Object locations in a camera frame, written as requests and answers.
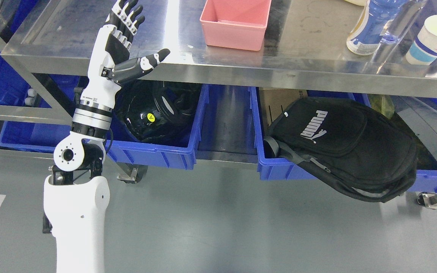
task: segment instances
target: concrete floor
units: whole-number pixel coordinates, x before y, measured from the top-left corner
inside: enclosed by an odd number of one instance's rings
[[[54,238],[41,233],[50,164],[0,157],[0,273],[55,272]],[[437,272],[437,211],[413,193],[371,204],[316,180],[204,165],[150,167],[138,185],[104,174],[108,273]]]

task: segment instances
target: pink plastic tray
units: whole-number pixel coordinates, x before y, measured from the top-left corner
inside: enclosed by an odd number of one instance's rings
[[[209,46],[258,51],[272,0],[207,0],[200,16]]]

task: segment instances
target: robotic arm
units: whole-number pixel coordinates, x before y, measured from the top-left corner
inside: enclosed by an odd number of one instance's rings
[[[44,232],[57,244],[57,273],[104,272],[104,217],[109,186],[102,174],[103,142],[111,126],[115,95],[123,83],[150,73],[168,49],[129,60],[129,49],[144,16],[137,0],[117,0],[99,29],[89,84],[75,109],[71,131],[55,148],[55,165],[44,184]],[[74,184],[74,171],[90,171],[90,181]]]

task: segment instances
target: water bottle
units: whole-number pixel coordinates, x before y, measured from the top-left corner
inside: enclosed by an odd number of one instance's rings
[[[402,10],[397,14],[382,37],[381,43],[388,45],[399,43],[416,21],[427,2],[428,0],[409,0],[404,4]]]
[[[379,48],[385,30],[407,0],[368,0],[357,25],[347,37],[348,49],[358,55],[370,55]]]

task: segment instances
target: black backpack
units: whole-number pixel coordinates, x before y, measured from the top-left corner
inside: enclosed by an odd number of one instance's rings
[[[265,147],[336,191],[387,202],[416,180],[416,142],[388,119],[347,99],[307,97],[270,126]]]

